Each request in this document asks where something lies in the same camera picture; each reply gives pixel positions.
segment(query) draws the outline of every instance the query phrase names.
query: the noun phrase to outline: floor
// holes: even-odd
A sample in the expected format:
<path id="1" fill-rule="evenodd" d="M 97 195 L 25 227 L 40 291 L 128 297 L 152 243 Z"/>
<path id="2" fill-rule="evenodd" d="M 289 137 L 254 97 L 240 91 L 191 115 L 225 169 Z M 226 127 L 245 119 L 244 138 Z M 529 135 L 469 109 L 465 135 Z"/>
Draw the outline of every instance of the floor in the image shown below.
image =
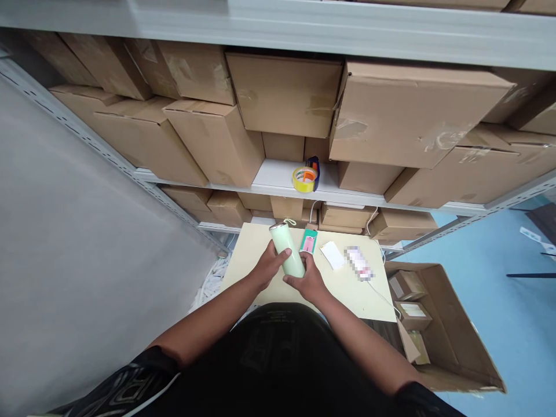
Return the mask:
<path id="1" fill-rule="evenodd" d="M 556 272 L 556 262 L 521 226 L 541 234 L 523 211 L 506 210 L 398 258 L 444 266 L 507 385 L 507 394 L 440 394 L 468 416 L 551 415 L 556 405 L 556 280 L 506 277 Z"/>

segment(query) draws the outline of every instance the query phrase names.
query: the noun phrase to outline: black t-shirt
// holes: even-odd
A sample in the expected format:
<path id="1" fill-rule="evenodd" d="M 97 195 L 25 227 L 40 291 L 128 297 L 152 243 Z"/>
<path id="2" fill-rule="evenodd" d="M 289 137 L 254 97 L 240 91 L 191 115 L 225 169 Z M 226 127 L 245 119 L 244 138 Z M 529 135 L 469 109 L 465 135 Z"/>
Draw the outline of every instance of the black t-shirt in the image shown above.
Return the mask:
<path id="1" fill-rule="evenodd" d="M 328 324 L 297 303 L 258 308 L 190 367 L 158 347 L 81 399 L 69 417 L 185 415 L 459 416 L 414 382 L 393 398 L 346 354 Z"/>

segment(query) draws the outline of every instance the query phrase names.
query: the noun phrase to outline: light green bottle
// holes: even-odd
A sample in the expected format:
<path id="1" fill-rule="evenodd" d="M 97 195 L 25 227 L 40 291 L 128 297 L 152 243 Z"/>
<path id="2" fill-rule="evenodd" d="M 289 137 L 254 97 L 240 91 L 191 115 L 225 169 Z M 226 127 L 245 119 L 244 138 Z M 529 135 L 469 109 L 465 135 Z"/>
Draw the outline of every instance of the light green bottle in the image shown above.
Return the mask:
<path id="1" fill-rule="evenodd" d="M 305 275 L 305 267 L 303 266 L 303 262 L 301 262 L 301 257 L 299 256 L 299 248 L 295 248 L 294 246 L 294 240 L 291 237 L 288 223 L 277 223 L 274 226 L 270 226 L 268 230 L 272 235 L 272 240 L 274 240 L 276 252 L 280 253 L 286 248 L 291 249 L 290 257 L 287 258 L 282 265 L 286 275 L 303 278 L 303 275 Z"/>

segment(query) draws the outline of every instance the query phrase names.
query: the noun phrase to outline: metal shelving unit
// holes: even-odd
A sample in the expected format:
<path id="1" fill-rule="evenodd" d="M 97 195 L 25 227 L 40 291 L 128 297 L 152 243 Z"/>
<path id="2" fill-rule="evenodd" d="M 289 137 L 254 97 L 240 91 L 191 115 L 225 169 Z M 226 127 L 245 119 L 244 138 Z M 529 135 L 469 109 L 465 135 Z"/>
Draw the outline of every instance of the metal shelving unit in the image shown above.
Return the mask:
<path id="1" fill-rule="evenodd" d="M 523 14 L 312 0 L 0 0 L 0 26 L 556 71 L 556 42 L 552 42 L 556 19 Z M 129 164 L 9 58 L 0 58 L 0 74 L 130 180 L 228 251 L 209 231 L 237 230 L 198 224 L 156 186 L 175 183 Z M 391 248 L 387 258 L 393 259 L 556 186 L 554 170 L 490 204 L 452 202 L 433 210 L 388 204 L 380 195 L 340 190 L 333 165 L 324 166 L 316 193 L 301 195 L 290 182 L 297 165 L 266 160 L 251 188 L 208 187 L 458 216 L 403 251 Z"/>

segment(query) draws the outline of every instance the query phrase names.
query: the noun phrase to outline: packing tape roll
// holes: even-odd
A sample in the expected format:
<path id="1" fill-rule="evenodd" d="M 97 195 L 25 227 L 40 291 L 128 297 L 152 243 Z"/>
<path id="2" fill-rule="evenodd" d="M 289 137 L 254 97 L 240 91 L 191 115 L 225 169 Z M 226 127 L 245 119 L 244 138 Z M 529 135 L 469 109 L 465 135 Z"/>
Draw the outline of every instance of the packing tape roll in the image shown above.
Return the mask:
<path id="1" fill-rule="evenodd" d="M 294 188 L 299 192 L 313 192 L 314 191 L 314 181 L 317 178 L 317 171 L 308 168 L 301 167 L 297 168 L 293 175 Z"/>

